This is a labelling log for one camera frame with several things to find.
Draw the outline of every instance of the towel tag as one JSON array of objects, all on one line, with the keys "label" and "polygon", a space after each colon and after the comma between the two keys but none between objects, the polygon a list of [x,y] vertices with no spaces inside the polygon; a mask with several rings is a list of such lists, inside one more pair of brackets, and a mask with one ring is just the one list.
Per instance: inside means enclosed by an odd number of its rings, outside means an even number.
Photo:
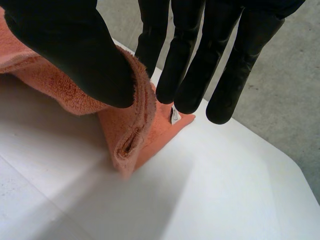
[{"label": "towel tag", "polygon": [[174,125],[180,119],[181,119],[181,116],[180,116],[178,110],[176,109],[175,105],[172,105],[171,112],[170,112],[171,125]]}]

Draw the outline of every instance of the black glove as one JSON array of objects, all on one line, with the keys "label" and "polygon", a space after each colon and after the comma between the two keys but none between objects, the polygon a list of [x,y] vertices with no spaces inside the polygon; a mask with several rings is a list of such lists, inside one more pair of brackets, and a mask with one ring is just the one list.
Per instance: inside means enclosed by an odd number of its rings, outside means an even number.
[{"label": "black glove", "polygon": [[131,68],[96,10],[97,0],[0,0],[12,33],[86,94],[118,108],[133,103]]},{"label": "black glove", "polygon": [[[263,47],[283,25],[285,17],[304,1],[171,0],[175,31],[156,89],[157,99],[164,104],[174,101],[184,114],[196,111],[240,18],[232,52],[206,109],[211,122],[226,123]],[[139,0],[139,6],[143,32],[135,54],[151,77],[166,38],[169,0]],[[202,38],[187,71],[203,8]]]}]

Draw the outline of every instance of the finger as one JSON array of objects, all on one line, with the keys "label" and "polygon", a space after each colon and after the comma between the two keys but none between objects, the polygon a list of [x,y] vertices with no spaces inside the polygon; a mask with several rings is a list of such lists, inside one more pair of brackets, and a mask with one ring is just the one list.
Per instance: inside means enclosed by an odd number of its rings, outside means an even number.
[{"label": "finger", "polygon": [[156,89],[157,99],[163,104],[174,101],[186,73],[197,41],[204,0],[172,0],[171,6],[174,37]]},{"label": "finger", "polygon": [[243,11],[234,47],[206,109],[211,122],[230,120],[260,52],[284,22],[263,11]]},{"label": "finger", "polygon": [[127,108],[134,102],[131,68],[96,10],[97,0],[11,0],[0,5],[12,33],[90,97]]},{"label": "finger", "polygon": [[200,45],[174,98],[181,113],[198,109],[241,12],[228,1],[206,1]]},{"label": "finger", "polygon": [[151,78],[166,40],[169,0],[138,0],[143,30],[135,56],[146,66]]}]

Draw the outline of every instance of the gray floor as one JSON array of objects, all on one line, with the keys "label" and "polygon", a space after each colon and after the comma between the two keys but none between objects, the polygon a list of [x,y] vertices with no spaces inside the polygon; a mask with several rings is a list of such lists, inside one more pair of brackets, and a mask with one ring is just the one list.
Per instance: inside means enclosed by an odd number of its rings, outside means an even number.
[{"label": "gray floor", "polygon": [[[98,10],[116,40],[135,50],[142,31],[138,0],[99,0]],[[162,68],[173,36],[158,61]],[[213,90],[227,61],[227,50],[208,88]],[[291,157],[302,169],[320,203],[320,0],[307,2],[264,48],[246,84],[234,118]]]}]

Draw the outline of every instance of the white table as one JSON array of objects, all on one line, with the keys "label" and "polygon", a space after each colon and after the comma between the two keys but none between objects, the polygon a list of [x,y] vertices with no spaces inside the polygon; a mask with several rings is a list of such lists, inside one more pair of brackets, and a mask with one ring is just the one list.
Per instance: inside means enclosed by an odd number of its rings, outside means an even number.
[{"label": "white table", "polygon": [[319,240],[298,166],[233,119],[211,124],[206,105],[122,181],[95,115],[2,76],[0,240]]}]

